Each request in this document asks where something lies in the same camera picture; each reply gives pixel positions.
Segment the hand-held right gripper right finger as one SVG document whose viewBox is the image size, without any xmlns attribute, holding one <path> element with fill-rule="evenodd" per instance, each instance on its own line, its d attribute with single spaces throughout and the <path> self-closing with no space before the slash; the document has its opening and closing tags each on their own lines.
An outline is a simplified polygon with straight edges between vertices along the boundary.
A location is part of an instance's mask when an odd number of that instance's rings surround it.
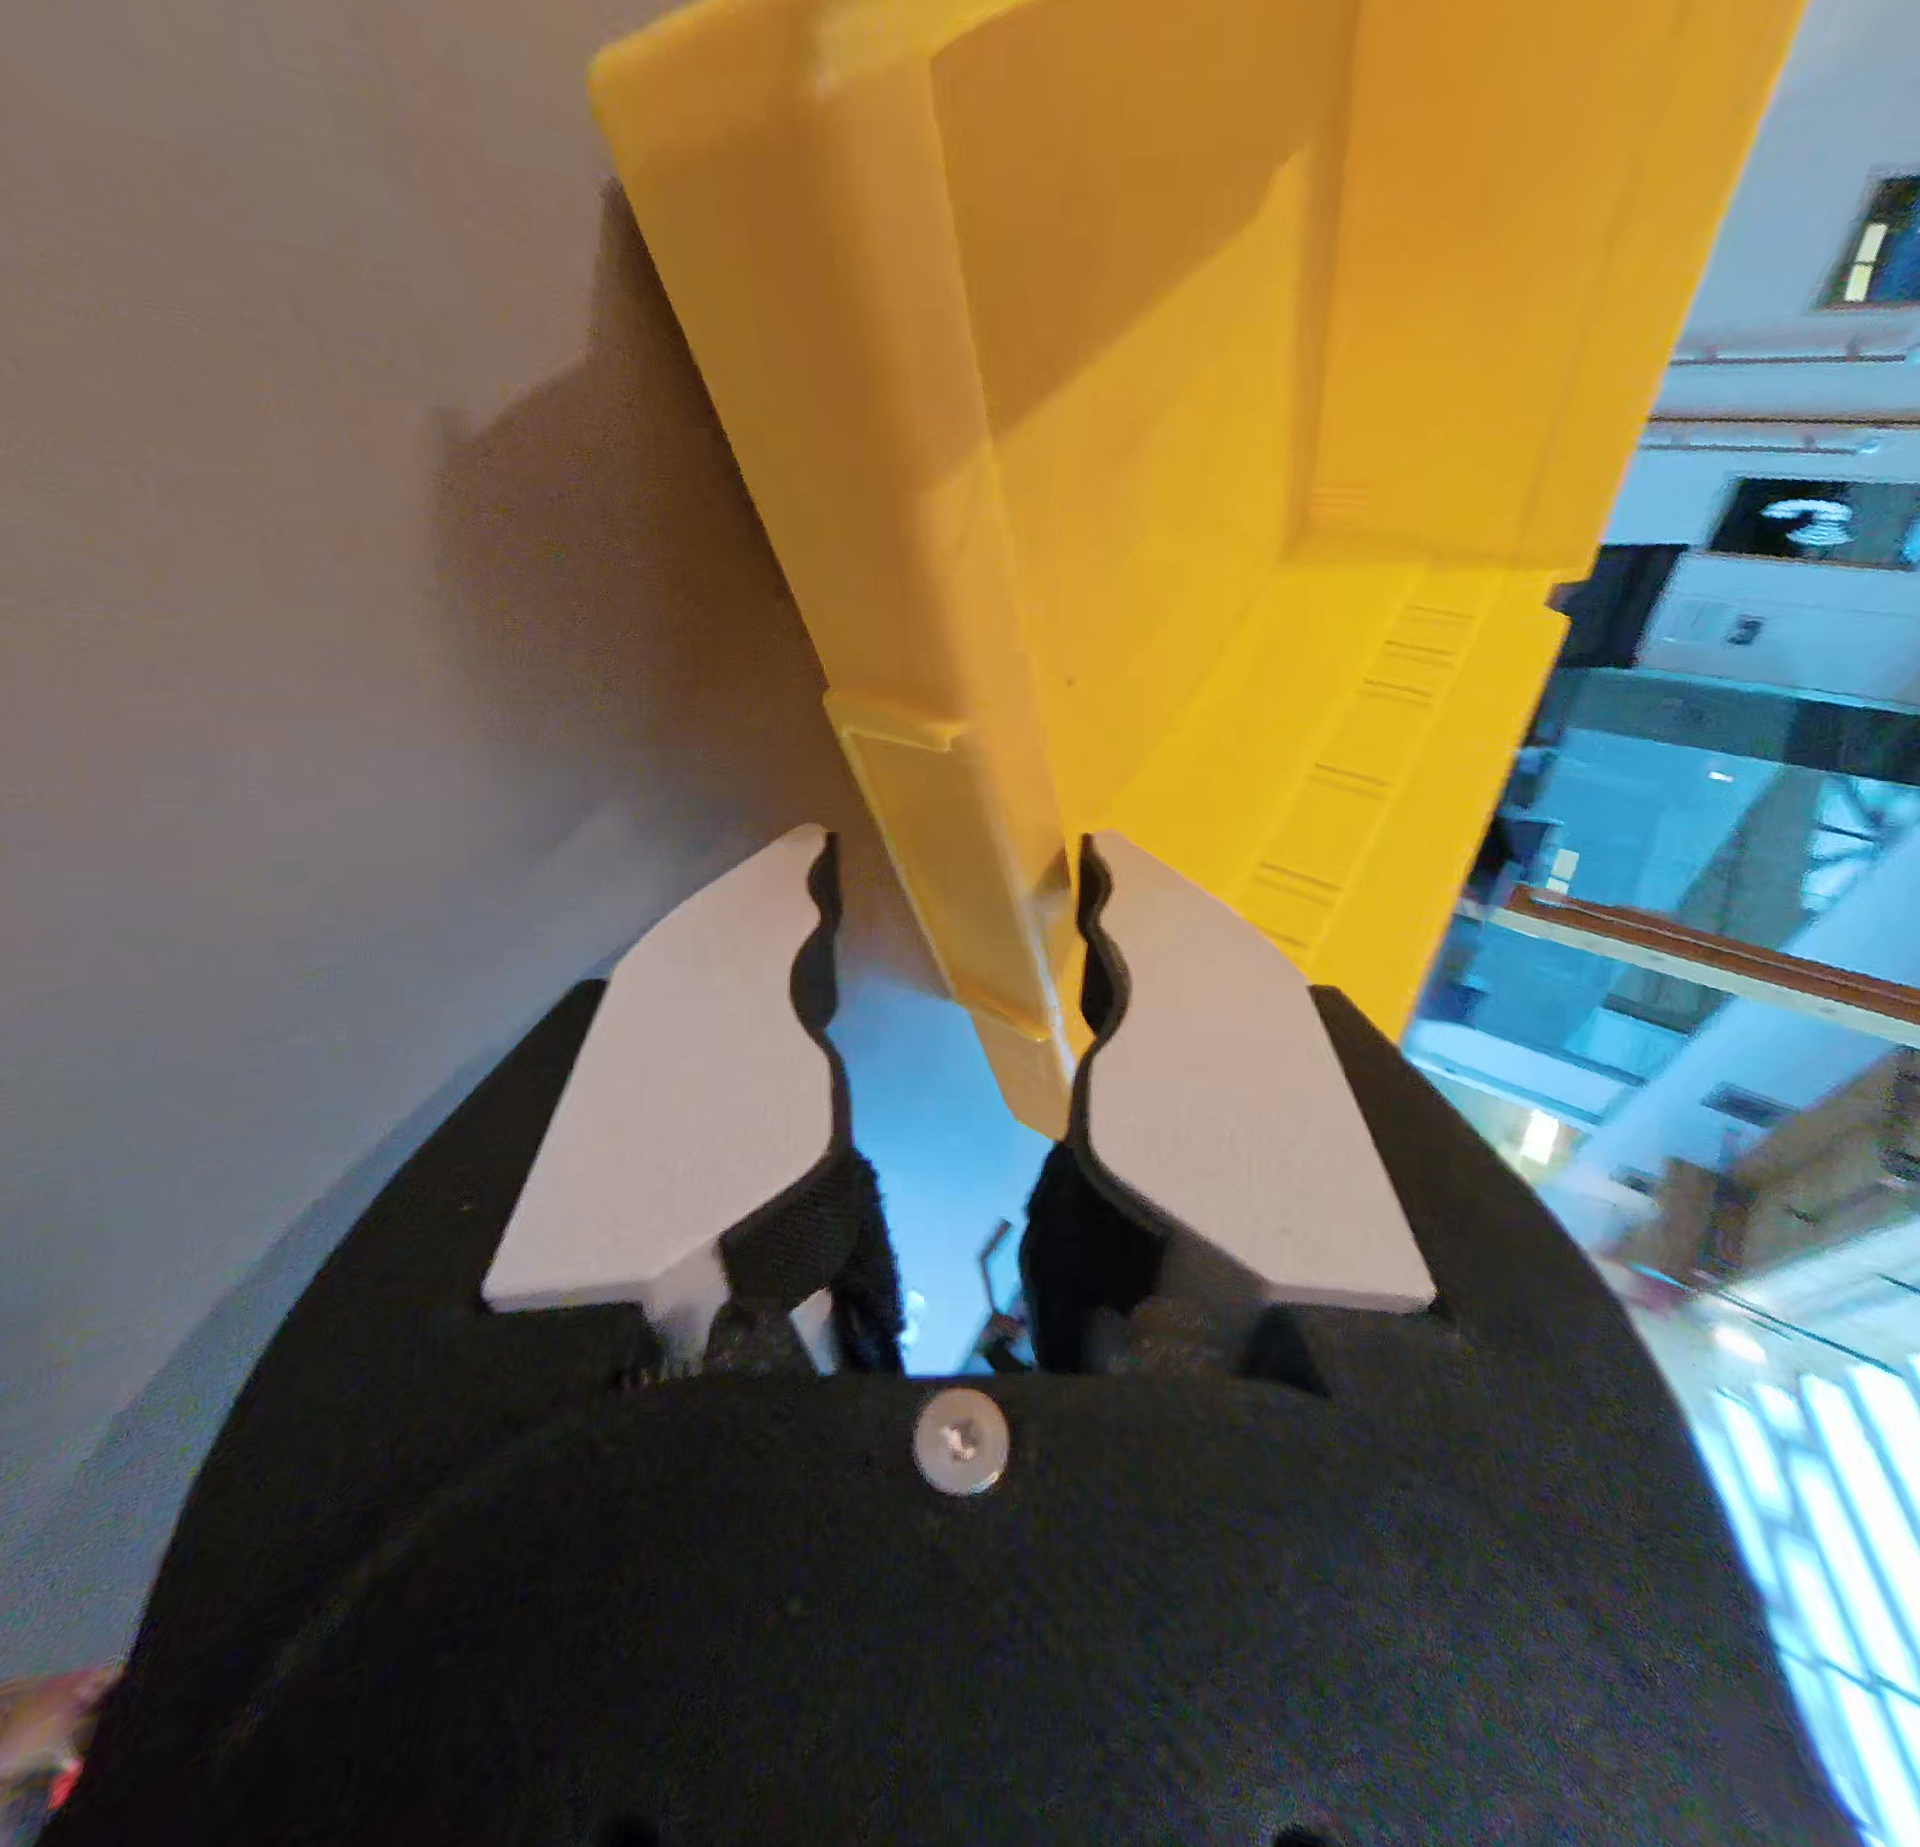
<svg viewBox="0 0 1920 1847">
<path fill-rule="evenodd" d="M 1036 1369 L 1310 1371 L 1302 1309 L 1433 1314 L 1306 978 L 1113 831 L 1077 931 L 1088 1044 L 1021 1233 Z"/>
</svg>

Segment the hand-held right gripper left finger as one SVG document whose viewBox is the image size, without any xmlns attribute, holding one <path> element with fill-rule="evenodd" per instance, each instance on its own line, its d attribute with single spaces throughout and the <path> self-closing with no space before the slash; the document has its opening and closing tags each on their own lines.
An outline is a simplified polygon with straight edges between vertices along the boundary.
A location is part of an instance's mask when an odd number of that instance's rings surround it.
<svg viewBox="0 0 1920 1847">
<path fill-rule="evenodd" d="M 484 1277 L 492 1314 L 634 1307 L 668 1369 L 903 1367 L 829 1039 L 840 914 L 837 842 L 802 826 L 621 956 Z"/>
</svg>

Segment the yellow plastic bin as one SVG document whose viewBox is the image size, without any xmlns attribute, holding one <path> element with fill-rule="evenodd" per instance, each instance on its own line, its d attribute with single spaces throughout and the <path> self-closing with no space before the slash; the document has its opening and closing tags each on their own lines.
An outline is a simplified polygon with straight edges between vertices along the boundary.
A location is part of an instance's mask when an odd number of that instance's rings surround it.
<svg viewBox="0 0 1920 1847">
<path fill-rule="evenodd" d="M 614 176 L 1011 1114 L 1115 829 L 1399 1034 L 1806 0 L 697 0 Z"/>
</svg>

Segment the black phone sign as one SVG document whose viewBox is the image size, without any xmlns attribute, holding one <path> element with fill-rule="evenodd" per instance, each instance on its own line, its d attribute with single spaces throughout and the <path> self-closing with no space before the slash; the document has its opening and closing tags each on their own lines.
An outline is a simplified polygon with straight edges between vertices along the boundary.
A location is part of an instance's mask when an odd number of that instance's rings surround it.
<svg viewBox="0 0 1920 1847">
<path fill-rule="evenodd" d="M 1744 476 L 1706 548 L 1810 565 L 1916 571 L 1917 487 Z"/>
</svg>

